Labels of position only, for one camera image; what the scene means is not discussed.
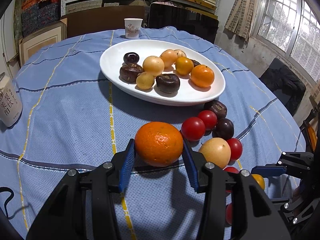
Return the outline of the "red cherry tomato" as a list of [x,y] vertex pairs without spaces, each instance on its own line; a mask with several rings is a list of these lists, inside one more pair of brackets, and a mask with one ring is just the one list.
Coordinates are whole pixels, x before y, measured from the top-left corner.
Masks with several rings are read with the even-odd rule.
[[191,117],[185,120],[181,127],[183,137],[189,141],[200,140],[206,132],[204,122],[198,117]]
[[238,170],[238,169],[236,169],[236,168],[234,168],[234,167],[231,167],[231,166],[225,167],[223,170],[226,171],[226,172],[231,172],[231,173],[235,173],[235,174],[238,174],[238,173],[239,173],[239,170]]
[[217,124],[217,116],[210,110],[201,111],[197,117],[203,121],[207,131],[212,130]]
[[242,143],[240,140],[236,139],[236,138],[231,138],[227,140],[228,145],[231,149],[231,157],[230,160],[231,161],[236,161],[238,160],[241,155],[242,155]]
[[232,224],[232,203],[226,206],[226,222],[229,225]]

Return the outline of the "pale orange round fruit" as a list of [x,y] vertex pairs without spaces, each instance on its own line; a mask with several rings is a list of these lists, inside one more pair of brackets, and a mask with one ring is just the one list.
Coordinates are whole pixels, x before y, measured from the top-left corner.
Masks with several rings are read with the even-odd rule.
[[227,141],[222,138],[212,138],[206,141],[199,149],[207,162],[214,163],[224,169],[231,158],[231,148]]

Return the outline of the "large orange mandarin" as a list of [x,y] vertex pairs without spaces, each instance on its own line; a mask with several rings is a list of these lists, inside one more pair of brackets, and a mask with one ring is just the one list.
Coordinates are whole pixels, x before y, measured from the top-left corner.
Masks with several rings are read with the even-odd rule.
[[135,150],[148,165],[166,167],[176,162],[183,151],[180,131],[166,122],[149,122],[136,133]]

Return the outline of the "large dark water chestnut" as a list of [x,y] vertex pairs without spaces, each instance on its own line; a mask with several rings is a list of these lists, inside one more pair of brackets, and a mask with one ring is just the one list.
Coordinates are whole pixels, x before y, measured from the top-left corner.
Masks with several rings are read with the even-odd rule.
[[200,65],[200,63],[198,61],[196,61],[196,60],[191,60],[191,61],[193,62],[194,67]]

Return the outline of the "small glossy orange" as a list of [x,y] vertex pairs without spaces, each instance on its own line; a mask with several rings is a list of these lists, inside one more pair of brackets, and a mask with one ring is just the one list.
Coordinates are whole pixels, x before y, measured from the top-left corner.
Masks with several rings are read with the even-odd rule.
[[188,75],[194,67],[193,61],[187,57],[179,57],[175,62],[176,72],[180,75]]

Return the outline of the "striped pepino melon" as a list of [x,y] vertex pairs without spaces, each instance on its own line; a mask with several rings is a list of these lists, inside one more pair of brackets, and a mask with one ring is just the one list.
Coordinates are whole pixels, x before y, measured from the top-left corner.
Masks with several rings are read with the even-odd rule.
[[174,50],[174,52],[175,52],[175,54],[176,54],[177,58],[180,58],[180,57],[187,57],[187,56],[186,56],[186,54],[185,54],[185,52],[184,52],[184,51],[182,51],[182,50],[180,50],[180,49],[176,49],[176,50]]

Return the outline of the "pale orange fruit with stem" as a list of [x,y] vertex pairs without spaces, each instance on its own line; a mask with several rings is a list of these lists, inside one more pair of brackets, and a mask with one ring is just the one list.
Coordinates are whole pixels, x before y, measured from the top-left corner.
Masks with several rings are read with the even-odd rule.
[[176,62],[177,53],[172,49],[168,49],[160,55],[160,58],[164,62],[164,68],[169,68]]

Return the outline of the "small yellow round fruit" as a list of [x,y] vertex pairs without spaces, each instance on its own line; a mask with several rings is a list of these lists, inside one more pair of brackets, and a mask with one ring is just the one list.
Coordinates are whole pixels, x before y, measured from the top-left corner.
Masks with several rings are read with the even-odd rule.
[[141,90],[150,90],[155,83],[155,78],[148,72],[139,74],[136,78],[136,85]]

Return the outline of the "pale yellow passion fruit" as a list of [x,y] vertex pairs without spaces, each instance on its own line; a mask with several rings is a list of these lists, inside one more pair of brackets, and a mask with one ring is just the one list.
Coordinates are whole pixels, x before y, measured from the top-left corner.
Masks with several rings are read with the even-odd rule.
[[164,70],[164,62],[160,57],[148,56],[143,62],[143,69],[153,76],[158,76]]

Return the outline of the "dark purple plum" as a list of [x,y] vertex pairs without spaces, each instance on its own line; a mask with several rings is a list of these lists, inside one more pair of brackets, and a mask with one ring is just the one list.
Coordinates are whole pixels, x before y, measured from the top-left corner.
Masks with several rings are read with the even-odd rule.
[[123,57],[125,64],[136,64],[139,61],[139,55],[134,52],[126,53]]
[[222,138],[224,140],[231,139],[234,135],[234,124],[227,118],[222,118],[217,121],[213,130],[213,137]]

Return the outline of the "small yellow orange tomato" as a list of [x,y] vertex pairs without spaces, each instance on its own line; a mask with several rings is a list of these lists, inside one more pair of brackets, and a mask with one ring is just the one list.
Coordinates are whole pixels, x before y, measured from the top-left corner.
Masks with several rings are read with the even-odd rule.
[[264,178],[259,174],[252,174],[252,177],[255,179],[255,181],[258,183],[258,185],[262,188],[262,190],[264,190],[265,189]]

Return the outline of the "dark water chestnut back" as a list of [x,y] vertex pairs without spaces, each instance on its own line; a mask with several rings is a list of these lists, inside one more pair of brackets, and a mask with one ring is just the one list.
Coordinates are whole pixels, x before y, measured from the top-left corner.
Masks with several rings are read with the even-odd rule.
[[217,119],[223,119],[227,115],[227,107],[219,100],[212,100],[204,104],[204,110],[215,113]]

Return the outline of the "dark sofa with clothes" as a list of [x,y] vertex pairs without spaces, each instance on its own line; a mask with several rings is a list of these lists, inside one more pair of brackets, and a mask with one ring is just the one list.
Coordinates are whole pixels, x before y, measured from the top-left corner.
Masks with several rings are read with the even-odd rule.
[[294,116],[306,91],[300,78],[280,59],[274,58],[259,80],[281,101]]

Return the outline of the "beige patterned curtain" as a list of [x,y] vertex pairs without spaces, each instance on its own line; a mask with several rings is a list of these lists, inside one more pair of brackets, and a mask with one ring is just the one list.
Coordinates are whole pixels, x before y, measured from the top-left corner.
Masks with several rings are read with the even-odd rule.
[[257,14],[258,0],[235,0],[225,24],[225,28],[249,42],[253,22]]

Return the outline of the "white paper cup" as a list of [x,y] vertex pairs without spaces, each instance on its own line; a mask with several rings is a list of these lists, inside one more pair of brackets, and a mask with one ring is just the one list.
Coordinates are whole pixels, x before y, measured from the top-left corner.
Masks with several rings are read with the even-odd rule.
[[125,37],[128,39],[136,39],[139,37],[140,28],[142,26],[142,18],[125,18]]

